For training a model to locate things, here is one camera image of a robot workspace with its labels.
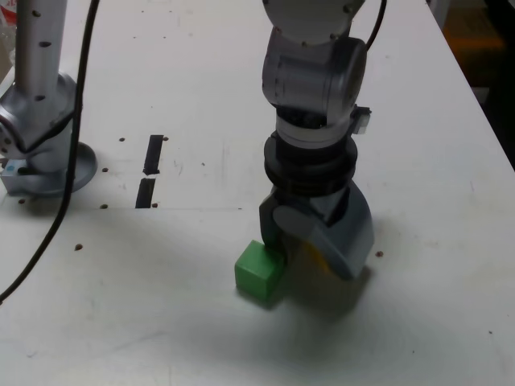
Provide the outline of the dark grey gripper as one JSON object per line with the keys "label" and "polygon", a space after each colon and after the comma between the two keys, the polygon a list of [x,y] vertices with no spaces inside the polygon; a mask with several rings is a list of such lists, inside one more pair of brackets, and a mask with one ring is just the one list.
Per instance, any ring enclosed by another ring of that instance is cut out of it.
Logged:
{"label": "dark grey gripper", "polygon": [[343,280],[359,277],[374,243],[371,211],[358,188],[307,197],[273,186],[259,220],[263,244],[285,264],[295,259],[299,240]]}

